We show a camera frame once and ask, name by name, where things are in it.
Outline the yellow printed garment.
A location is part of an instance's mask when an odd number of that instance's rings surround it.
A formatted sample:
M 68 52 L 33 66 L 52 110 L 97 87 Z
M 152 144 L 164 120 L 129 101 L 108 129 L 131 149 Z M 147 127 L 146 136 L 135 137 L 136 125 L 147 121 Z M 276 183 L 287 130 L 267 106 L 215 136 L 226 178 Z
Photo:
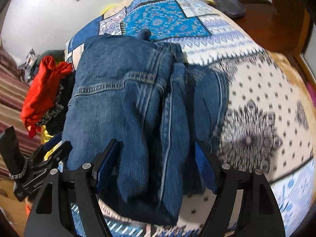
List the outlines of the yellow printed garment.
M 48 143 L 51 139 L 53 138 L 57 138 L 56 140 L 53 140 L 53 144 L 49 145 L 49 150 L 46 152 L 45 156 L 44 156 L 44 161 L 47 161 L 49 156 L 51 156 L 56 150 L 57 148 L 62 144 L 62 137 L 60 134 L 56 134 L 56 135 L 50 135 L 48 133 L 48 131 L 46 130 L 46 126 L 42 126 L 41 127 L 41 143 L 42 144 L 46 144 Z

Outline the blue denim jacket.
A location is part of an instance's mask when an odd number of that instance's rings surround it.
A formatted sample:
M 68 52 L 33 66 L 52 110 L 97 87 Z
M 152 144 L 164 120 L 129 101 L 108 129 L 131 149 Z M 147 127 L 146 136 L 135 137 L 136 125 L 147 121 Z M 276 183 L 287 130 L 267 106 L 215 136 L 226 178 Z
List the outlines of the blue denim jacket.
M 194 143 L 217 149 L 228 99 L 227 74 L 187 64 L 177 43 L 92 36 L 68 104 L 64 168 L 91 162 L 116 139 L 122 147 L 102 201 L 124 217 L 175 225 L 183 196 L 205 190 Z

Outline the black patterned garment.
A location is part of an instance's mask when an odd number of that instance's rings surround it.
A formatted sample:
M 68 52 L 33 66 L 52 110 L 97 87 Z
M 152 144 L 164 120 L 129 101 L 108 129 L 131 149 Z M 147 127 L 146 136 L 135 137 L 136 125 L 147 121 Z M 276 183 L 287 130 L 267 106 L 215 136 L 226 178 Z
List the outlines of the black patterned garment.
M 60 80 L 53 107 L 43 115 L 36 126 L 46 126 L 46 131 L 53 136 L 61 133 L 64 128 L 68 103 L 75 84 L 75 71 Z

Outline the brown wooden door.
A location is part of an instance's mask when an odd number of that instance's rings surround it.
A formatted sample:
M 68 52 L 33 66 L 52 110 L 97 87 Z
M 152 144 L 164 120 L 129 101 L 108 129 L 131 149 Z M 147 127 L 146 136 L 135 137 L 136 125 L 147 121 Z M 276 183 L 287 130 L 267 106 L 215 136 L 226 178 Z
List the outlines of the brown wooden door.
M 293 38 L 292 54 L 300 58 L 307 49 L 315 23 L 315 0 L 272 0 Z

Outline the patchwork patterned bed cover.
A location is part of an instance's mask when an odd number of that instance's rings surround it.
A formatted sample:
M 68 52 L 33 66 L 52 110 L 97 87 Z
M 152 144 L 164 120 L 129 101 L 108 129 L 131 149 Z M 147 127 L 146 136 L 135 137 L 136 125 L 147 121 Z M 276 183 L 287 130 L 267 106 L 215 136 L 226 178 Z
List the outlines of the patchwork patterned bed cover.
M 80 59 L 85 46 L 93 51 L 91 42 L 94 36 L 106 34 L 133 36 L 137 38 L 143 29 L 151 31 L 150 42 L 158 44 L 173 43 L 181 46 L 183 60 L 189 65 L 198 65 L 198 70 L 213 73 L 207 79 L 208 87 L 200 93 L 205 112 L 198 114 L 203 123 L 211 123 L 211 109 L 221 109 L 219 123 L 215 121 L 213 135 L 211 126 L 206 136 L 217 141 L 211 151 L 215 151 L 221 162 L 227 162 L 236 170 L 251 172 L 260 168 L 265 173 L 276 197 L 283 219 L 285 236 L 292 236 L 311 209 L 313 181 L 315 181 L 315 119 L 312 114 L 310 98 L 304 93 L 306 88 L 299 87 L 285 73 L 288 63 L 281 55 L 269 53 L 258 45 L 246 32 L 219 10 L 200 0 L 123 0 L 104 14 L 95 18 L 66 43 L 65 60 L 71 62 L 75 71 L 82 77 L 93 76 L 94 80 L 105 69 L 103 64 L 93 69 L 85 69 L 89 64 Z M 79 151 L 79 144 L 87 150 L 89 139 L 79 137 L 86 133 L 83 123 L 75 126 L 71 121 L 88 117 L 93 105 L 84 107 L 85 94 L 96 98 L 98 113 L 103 116 L 103 104 L 98 98 L 105 98 L 106 91 L 120 91 L 132 82 L 104 84 L 101 80 L 97 87 L 78 92 L 79 73 L 70 100 L 70 112 L 66 115 L 64 140 L 74 140 L 74 147 L 67 160 L 69 169 L 79 165 L 84 158 L 91 160 L 90 154 Z M 132 220 L 123 216 L 122 209 L 114 205 L 112 199 L 99 200 L 100 208 L 113 236 L 194 236 L 206 220 L 214 194 L 206 190 L 198 179 L 196 165 L 187 161 L 193 169 L 185 171 L 181 214 L 177 226 L 158 226 L 144 221 Z M 191 180 L 200 180 L 195 184 Z

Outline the striped red gold curtain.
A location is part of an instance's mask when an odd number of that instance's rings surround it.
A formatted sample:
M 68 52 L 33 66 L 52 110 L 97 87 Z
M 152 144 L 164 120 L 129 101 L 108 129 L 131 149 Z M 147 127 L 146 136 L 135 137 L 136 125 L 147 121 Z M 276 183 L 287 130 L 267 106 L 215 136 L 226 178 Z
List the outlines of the striped red gold curtain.
M 29 157 L 41 144 L 41 135 L 29 138 L 20 118 L 21 109 L 29 87 L 23 82 L 16 62 L 1 48 L 1 132 L 13 126 L 23 156 Z

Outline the red garment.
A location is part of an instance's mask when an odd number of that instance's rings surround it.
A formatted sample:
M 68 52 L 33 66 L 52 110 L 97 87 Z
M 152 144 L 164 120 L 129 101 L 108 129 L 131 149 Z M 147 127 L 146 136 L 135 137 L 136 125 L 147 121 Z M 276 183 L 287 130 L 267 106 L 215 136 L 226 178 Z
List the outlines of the red garment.
M 55 106 L 59 83 L 70 75 L 72 70 L 71 63 L 56 63 L 53 56 L 44 56 L 41 59 L 39 71 L 29 88 L 20 114 L 29 138 L 41 131 L 37 123 Z

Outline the dark green garment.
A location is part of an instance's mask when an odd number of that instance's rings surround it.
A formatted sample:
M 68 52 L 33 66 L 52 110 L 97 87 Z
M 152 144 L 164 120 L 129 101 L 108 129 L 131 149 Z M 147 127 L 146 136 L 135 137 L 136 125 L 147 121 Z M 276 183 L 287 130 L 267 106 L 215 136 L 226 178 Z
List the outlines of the dark green garment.
M 64 50 L 47 50 L 44 53 L 38 55 L 36 65 L 39 66 L 42 58 L 46 56 L 52 56 L 57 64 L 63 62 L 65 59 Z

